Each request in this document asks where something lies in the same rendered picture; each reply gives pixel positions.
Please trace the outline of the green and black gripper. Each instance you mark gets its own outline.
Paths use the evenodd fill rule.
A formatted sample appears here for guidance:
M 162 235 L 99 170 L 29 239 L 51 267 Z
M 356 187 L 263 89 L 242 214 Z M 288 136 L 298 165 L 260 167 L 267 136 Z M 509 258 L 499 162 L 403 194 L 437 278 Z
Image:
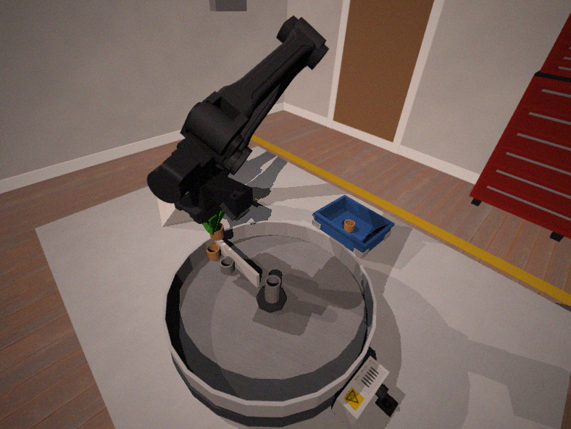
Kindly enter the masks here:
M 215 204 L 206 211 L 199 209 L 192 205 L 190 194 L 188 194 L 189 191 L 180 201 L 174 203 L 175 208 L 189 213 L 190 217 L 194 219 L 193 221 L 202 224 L 207 232 L 213 235 L 214 232 L 217 231 L 225 212 L 218 204 Z

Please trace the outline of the grey metal bushing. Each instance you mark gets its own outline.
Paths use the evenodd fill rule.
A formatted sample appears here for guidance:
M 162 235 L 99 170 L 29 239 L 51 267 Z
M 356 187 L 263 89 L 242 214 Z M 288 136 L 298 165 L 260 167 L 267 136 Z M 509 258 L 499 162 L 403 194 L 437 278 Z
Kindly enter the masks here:
M 229 266 L 226 266 L 229 265 Z M 235 270 L 234 260 L 231 257 L 223 257 L 220 260 L 221 272 L 225 275 L 231 274 Z
M 280 292 L 280 278 L 277 275 L 269 275 L 265 279 L 265 291 L 267 294 L 274 296 Z M 276 284 L 276 286 L 269 286 L 269 284 Z
M 276 286 L 276 284 L 269 284 L 269 286 Z M 264 298 L 268 303 L 274 304 L 279 301 L 280 299 L 280 292 L 277 295 L 271 296 L 266 293 L 264 289 Z

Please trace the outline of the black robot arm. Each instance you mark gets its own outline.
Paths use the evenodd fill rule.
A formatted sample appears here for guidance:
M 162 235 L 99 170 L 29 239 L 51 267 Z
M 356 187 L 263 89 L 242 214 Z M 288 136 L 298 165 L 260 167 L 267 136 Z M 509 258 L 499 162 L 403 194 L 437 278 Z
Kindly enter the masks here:
M 189 191 L 192 205 L 206 211 L 217 202 L 232 221 L 250 210 L 252 188 L 228 175 L 252 153 L 251 137 L 291 81 L 306 66 L 313 70 L 329 49 L 303 17 L 286 20 L 276 38 L 282 44 L 256 67 L 188 113 L 180 132 L 185 138 L 147 176 L 157 198 L 174 204 Z

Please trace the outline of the blue crate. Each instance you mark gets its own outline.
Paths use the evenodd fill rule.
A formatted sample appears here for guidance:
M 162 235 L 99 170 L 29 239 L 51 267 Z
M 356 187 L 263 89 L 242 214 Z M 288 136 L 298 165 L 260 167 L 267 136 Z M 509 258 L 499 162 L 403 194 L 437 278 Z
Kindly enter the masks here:
M 343 229 L 345 220 L 355 222 L 353 232 L 348 233 Z M 387 239 L 394 225 L 395 223 L 346 195 L 318 209 L 314 219 L 316 228 L 342 243 L 360 259 L 382 240 Z

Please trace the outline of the bronze bushing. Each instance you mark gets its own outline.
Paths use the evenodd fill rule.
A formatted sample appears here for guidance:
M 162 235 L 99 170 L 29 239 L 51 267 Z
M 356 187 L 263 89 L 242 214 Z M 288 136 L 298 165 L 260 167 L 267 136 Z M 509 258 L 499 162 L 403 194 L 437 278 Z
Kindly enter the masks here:
M 355 226 L 355 222 L 353 220 L 345 220 L 344 224 L 343 224 L 343 229 L 346 232 L 351 233 L 354 230 L 354 226 Z
M 215 243 L 208 245 L 206 250 L 207 250 L 208 259 L 212 261 L 219 259 L 221 256 L 220 246 Z
M 214 241 L 219 241 L 219 240 L 223 239 L 224 237 L 225 237 L 224 227 L 223 227 L 223 224 L 220 223 L 218 228 L 217 228 L 217 231 L 214 232 L 213 235 L 210 234 L 210 238 Z

